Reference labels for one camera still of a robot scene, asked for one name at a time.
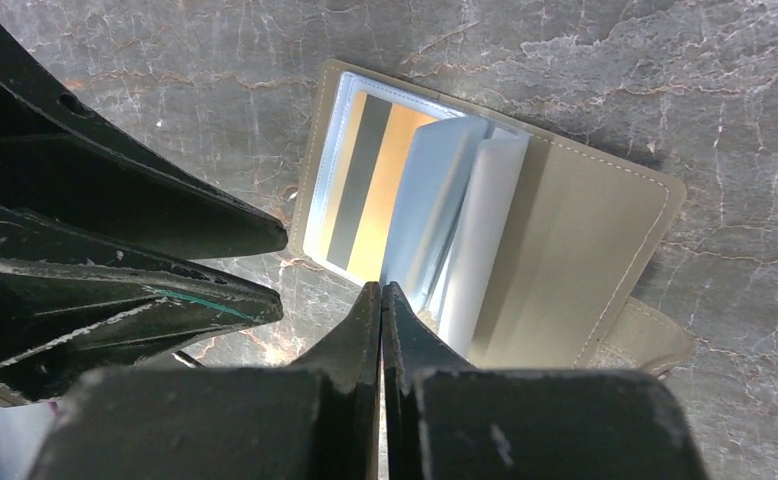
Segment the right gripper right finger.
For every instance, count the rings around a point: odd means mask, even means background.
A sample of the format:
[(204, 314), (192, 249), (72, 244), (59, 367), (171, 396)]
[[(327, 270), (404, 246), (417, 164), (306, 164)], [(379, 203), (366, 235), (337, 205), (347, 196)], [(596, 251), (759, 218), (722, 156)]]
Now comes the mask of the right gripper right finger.
[(382, 289), (393, 479), (704, 479), (685, 415), (635, 370), (473, 367)]

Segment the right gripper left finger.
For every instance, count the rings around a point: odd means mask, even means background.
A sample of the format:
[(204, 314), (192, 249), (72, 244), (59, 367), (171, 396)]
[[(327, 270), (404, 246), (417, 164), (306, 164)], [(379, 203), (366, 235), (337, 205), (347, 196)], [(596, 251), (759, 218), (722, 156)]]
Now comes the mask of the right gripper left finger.
[(285, 367), (85, 374), (33, 479), (374, 479), (381, 289)]

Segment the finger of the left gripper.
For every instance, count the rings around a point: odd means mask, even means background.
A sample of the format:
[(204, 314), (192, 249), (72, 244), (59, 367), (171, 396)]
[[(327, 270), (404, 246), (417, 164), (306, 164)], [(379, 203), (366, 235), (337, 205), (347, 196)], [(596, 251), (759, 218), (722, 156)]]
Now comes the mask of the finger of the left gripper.
[(195, 260), (283, 249), (281, 221), (81, 102), (0, 24), (0, 205)]
[(282, 314), (265, 286), (0, 205), (2, 407)]

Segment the olive card holder wallet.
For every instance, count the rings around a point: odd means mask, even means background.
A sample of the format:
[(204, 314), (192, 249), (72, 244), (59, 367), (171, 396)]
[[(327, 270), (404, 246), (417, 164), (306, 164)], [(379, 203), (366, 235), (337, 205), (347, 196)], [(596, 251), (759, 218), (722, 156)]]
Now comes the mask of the olive card holder wallet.
[(494, 110), (340, 60), (322, 67), (292, 221), (318, 252), (353, 96), (436, 118), (414, 134), (379, 278), (436, 336), (484, 368), (636, 368), (692, 352), (683, 327), (633, 289), (686, 197), (683, 183)]

